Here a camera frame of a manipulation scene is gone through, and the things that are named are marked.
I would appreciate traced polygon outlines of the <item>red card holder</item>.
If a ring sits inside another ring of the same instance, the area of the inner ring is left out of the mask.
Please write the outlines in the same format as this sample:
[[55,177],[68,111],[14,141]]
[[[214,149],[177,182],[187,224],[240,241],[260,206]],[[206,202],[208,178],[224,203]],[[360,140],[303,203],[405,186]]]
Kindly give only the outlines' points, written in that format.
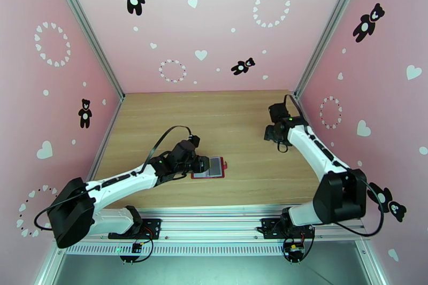
[[[224,163],[224,177],[225,177],[225,171],[228,168],[228,164],[227,164],[227,161],[224,160],[224,158],[223,158],[223,163]],[[190,176],[192,179],[222,179],[222,178],[211,178],[209,177],[209,173],[192,173]]]

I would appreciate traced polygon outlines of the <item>dark plain credit card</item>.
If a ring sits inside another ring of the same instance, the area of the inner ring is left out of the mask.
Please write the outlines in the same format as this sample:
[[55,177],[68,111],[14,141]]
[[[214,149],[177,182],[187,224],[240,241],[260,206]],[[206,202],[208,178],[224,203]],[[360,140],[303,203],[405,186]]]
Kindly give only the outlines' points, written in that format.
[[210,158],[209,177],[223,178],[224,177],[224,163],[222,157]]

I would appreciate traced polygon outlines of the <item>perforated metal strip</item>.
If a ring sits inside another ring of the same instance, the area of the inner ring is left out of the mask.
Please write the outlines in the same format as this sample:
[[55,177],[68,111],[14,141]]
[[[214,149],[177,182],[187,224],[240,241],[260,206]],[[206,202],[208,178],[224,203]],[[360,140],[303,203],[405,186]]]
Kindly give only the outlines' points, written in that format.
[[141,254],[131,252],[132,243],[84,243],[65,250],[68,255],[92,256],[279,256],[282,245],[279,243],[156,243],[143,244]]

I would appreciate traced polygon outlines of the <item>grey sheet metal pan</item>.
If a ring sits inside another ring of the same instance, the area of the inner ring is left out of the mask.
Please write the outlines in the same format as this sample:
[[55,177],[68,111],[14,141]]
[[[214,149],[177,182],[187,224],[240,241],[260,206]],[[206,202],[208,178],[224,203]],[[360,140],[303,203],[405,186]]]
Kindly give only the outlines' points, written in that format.
[[362,271],[280,257],[152,257],[124,264],[113,256],[67,255],[53,285],[370,285]]

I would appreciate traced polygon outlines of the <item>circuit board with yellow connector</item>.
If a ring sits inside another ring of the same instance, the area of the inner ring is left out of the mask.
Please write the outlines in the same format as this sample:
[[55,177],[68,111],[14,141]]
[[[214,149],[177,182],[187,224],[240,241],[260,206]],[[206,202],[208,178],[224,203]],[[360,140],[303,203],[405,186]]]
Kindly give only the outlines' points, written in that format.
[[305,256],[305,248],[303,244],[284,243],[283,244],[284,258],[290,263],[299,263]]

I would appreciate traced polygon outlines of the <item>aluminium table side rail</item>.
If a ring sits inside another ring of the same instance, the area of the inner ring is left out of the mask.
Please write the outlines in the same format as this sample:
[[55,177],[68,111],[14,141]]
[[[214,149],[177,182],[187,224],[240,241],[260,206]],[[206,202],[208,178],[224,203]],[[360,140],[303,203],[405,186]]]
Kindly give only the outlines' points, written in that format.
[[119,93],[119,95],[115,95],[113,98],[104,97],[100,102],[102,112],[105,114],[103,122],[105,122],[106,126],[98,151],[87,174],[87,181],[92,181],[97,174],[124,99],[125,94]]
[[292,101],[299,113],[300,122],[290,129],[288,139],[310,165],[319,182],[312,201],[304,206],[314,212],[331,213],[341,204],[342,182],[349,166],[316,135],[300,100],[292,96]]

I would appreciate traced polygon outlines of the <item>wide aluminium rail bed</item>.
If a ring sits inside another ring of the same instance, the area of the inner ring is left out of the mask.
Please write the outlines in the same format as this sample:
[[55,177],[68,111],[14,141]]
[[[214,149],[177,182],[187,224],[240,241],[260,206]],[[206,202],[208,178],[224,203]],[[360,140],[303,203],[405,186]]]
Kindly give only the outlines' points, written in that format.
[[[185,207],[183,209],[158,209],[139,211],[142,219],[161,219],[159,239],[166,237],[175,239],[178,233],[183,238],[201,239],[234,239],[239,235],[244,240],[263,235],[256,230],[263,218],[280,218],[282,210],[277,205],[261,206],[219,206],[219,207]],[[342,227],[351,233],[362,230],[363,224],[359,219],[342,221],[339,225],[314,225],[317,227]]]

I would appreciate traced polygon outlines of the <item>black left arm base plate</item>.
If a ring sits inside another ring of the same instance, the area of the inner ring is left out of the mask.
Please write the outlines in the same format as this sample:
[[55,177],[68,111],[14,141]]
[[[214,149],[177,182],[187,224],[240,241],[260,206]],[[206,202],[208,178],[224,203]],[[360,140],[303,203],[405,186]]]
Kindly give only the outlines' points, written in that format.
[[111,240],[157,240],[161,230],[161,219],[142,219],[132,224],[123,234],[109,233]]

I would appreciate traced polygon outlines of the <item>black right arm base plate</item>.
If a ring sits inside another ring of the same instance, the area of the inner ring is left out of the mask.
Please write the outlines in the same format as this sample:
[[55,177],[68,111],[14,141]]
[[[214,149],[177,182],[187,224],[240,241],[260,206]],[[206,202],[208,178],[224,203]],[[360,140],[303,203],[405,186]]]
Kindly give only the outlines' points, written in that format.
[[256,227],[256,230],[263,235],[265,240],[312,240],[315,238],[315,228],[309,225],[295,226],[282,218],[263,218],[260,222],[261,225]]

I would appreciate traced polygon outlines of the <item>aluminium corner frame post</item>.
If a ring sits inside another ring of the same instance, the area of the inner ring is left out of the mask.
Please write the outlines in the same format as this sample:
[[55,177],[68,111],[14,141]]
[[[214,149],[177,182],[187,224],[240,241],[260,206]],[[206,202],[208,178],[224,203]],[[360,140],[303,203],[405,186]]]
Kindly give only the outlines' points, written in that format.
[[301,99],[303,92],[308,85],[320,59],[322,58],[322,55],[327,48],[343,14],[345,13],[349,2],[350,0],[337,0],[335,6],[333,7],[319,41],[317,42],[315,49],[302,73],[302,76],[293,91],[293,96],[298,101]]
[[355,240],[370,285],[390,285],[369,240]]
[[34,285],[54,285],[64,255],[64,249],[59,249],[56,243],[53,242],[35,279]]
[[66,0],[71,11],[73,12],[76,20],[78,21],[80,28],[85,35],[89,45],[91,46],[98,62],[101,65],[101,68],[103,69],[105,75],[107,76],[108,80],[112,84],[113,88],[115,89],[119,100],[122,102],[125,98],[125,93],[120,86],[118,79],[113,72],[113,69],[105,55],[105,52],[103,51],[98,38],[96,37],[95,31],[91,26],[91,23],[89,22],[89,19],[87,18],[85,11],[80,3],[79,0]]

